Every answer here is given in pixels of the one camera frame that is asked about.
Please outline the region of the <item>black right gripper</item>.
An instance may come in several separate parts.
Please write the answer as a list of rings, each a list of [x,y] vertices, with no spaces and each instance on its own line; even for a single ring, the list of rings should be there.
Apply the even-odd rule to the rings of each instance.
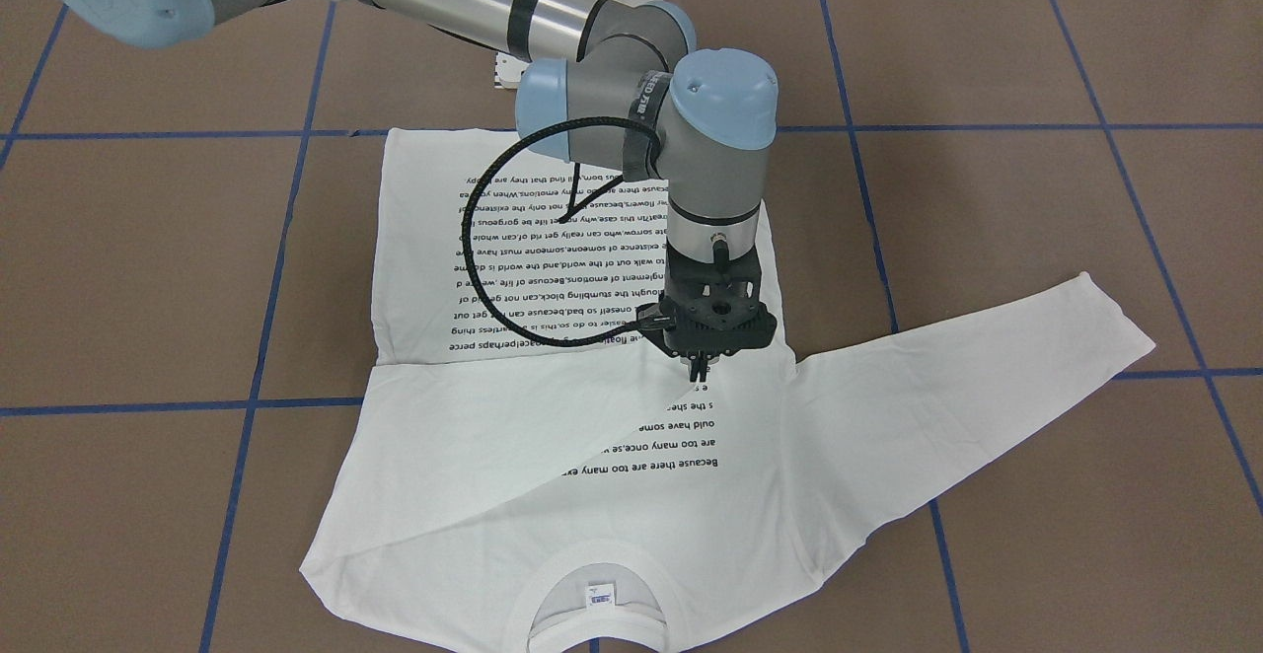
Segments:
[[[690,361],[690,381],[706,381],[709,361],[762,350],[775,337],[775,316],[762,302],[757,249],[720,261],[697,261],[666,248],[666,285],[655,303],[637,308],[637,330],[671,357]]]

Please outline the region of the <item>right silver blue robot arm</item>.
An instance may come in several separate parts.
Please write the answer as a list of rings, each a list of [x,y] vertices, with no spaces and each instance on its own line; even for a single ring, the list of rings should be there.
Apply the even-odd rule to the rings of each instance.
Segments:
[[[62,1],[107,37],[162,49],[287,0]],[[762,301],[755,231],[778,128],[778,78],[762,56],[701,49],[690,15],[672,3],[356,1],[527,64],[515,101],[519,139],[479,177],[461,224],[466,274],[498,325],[558,349],[639,332],[690,365],[692,381],[703,381],[717,357],[770,346],[777,321]],[[475,212],[493,178],[530,148],[615,172],[586,197],[572,195],[562,222],[623,182],[667,182],[666,285],[632,322],[553,338],[493,304],[474,255]]]

